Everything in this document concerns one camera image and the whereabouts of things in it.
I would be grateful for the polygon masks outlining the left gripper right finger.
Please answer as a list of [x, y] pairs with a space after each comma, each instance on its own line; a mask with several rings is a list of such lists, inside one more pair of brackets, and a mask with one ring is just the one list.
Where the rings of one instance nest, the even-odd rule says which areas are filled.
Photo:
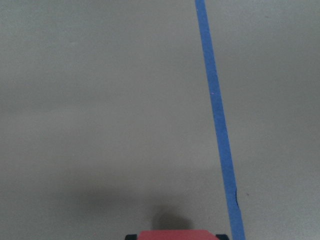
[[227, 234], [216, 234], [215, 236], [218, 240], [228, 240]]

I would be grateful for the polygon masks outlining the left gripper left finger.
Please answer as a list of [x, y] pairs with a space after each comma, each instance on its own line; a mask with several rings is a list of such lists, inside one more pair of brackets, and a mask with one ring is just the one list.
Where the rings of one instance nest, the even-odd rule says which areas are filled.
[[127, 234], [124, 238], [124, 240], [137, 240], [138, 235], [137, 234]]

